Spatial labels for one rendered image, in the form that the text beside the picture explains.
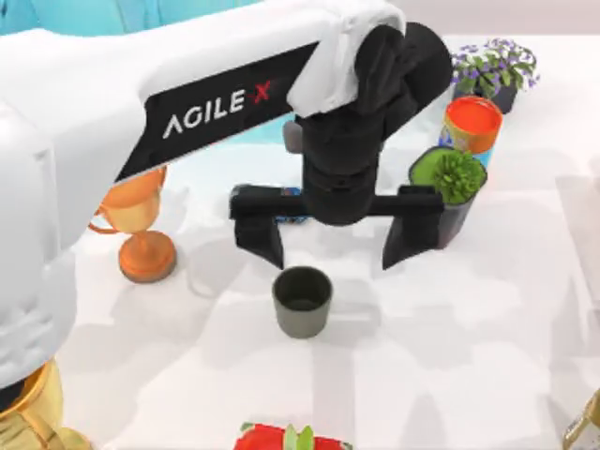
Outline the green plant in black pot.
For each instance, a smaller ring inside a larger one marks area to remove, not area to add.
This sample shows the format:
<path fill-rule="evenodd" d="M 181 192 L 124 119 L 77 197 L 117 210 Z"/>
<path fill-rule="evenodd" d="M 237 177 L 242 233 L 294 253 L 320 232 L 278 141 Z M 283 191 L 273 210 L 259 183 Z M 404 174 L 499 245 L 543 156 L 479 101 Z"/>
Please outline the green plant in black pot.
<path fill-rule="evenodd" d="M 471 154 L 449 146 L 434 146 L 409 169 L 414 186 L 431 186 L 442 195 L 438 249 L 446 248 L 461 231 L 480 189 L 488 180 L 485 166 Z"/>

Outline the bronze trophy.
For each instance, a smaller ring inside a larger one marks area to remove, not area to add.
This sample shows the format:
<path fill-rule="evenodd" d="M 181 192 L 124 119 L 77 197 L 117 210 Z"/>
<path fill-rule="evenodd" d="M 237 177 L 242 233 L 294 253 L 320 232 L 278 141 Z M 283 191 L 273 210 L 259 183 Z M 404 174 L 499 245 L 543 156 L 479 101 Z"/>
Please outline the bronze trophy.
<path fill-rule="evenodd" d="M 173 240 L 152 229 L 160 212 L 166 173 L 167 168 L 162 166 L 111 188 L 96 211 L 109 226 L 88 224 L 99 234 L 128 235 L 119 249 L 118 263 L 123 275 L 136 283 L 160 281 L 176 266 Z"/>

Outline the purple flower plant pot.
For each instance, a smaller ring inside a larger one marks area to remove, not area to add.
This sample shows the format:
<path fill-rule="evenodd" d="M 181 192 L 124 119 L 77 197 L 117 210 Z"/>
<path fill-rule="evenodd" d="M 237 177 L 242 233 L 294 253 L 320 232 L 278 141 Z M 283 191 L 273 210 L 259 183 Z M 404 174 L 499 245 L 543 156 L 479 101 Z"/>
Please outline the purple flower plant pot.
<path fill-rule="evenodd" d="M 486 98 L 502 114 L 512 111 L 519 91 L 531 89 L 540 81 L 533 52 L 508 38 L 461 46 L 452 54 L 452 62 L 453 98 Z"/>

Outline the red pot with green leaves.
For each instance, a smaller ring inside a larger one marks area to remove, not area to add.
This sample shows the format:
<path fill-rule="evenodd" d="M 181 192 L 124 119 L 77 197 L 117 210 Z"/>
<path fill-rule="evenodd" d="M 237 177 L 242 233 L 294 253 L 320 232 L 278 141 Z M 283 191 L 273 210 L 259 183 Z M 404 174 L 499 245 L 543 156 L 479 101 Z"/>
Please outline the red pot with green leaves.
<path fill-rule="evenodd" d="M 317 436 L 312 427 L 300 431 L 292 424 L 285 428 L 259 423 L 244 423 L 232 450 L 354 450 L 353 445 Z"/>

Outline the gold trophy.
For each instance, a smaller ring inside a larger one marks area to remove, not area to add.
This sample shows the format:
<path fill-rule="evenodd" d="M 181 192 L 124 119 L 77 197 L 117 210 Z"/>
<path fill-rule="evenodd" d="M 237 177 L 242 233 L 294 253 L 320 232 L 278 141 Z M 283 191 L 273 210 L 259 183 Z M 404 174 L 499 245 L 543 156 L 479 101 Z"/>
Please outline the gold trophy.
<path fill-rule="evenodd" d="M 95 450 L 79 431 L 64 426 L 63 406 L 60 371 L 51 359 L 0 411 L 0 450 Z"/>

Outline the dark blue small object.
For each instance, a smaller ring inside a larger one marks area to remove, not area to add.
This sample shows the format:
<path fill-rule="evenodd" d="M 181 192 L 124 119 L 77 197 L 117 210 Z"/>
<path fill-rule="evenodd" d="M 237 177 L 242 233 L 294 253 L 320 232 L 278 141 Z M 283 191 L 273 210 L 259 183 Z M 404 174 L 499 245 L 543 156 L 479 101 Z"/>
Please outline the dark blue small object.
<path fill-rule="evenodd" d="M 302 193 L 300 187 L 284 187 L 282 193 L 287 196 L 299 196 Z M 308 220 L 308 216 L 277 216 L 277 224 L 302 224 Z"/>

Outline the grey-green cup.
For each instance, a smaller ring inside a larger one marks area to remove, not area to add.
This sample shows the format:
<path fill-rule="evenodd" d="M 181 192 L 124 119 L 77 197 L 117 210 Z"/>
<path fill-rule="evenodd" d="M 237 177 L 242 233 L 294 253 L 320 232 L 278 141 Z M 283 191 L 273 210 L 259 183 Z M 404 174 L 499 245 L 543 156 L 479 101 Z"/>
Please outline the grey-green cup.
<path fill-rule="evenodd" d="M 312 266 L 283 270 L 272 285 L 277 324 L 290 338 L 314 338 L 327 324 L 333 285 Z"/>

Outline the gold and white object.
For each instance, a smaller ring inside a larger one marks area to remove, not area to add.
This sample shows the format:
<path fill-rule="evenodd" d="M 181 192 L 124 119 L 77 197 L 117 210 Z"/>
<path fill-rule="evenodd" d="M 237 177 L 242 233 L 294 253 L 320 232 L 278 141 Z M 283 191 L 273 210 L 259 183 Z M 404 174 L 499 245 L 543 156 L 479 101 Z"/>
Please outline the gold and white object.
<path fill-rule="evenodd" d="M 562 450 L 600 450 L 600 389 L 562 436 Z"/>

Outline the orange can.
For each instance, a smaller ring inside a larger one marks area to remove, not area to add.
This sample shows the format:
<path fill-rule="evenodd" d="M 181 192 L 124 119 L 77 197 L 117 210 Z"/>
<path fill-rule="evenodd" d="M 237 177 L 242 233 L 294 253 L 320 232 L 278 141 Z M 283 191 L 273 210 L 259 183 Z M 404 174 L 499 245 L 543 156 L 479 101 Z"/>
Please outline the orange can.
<path fill-rule="evenodd" d="M 459 97 L 445 108 L 438 145 L 481 157 L 493 148 L 502 124 L 503 114 L 490 100 Z"/>

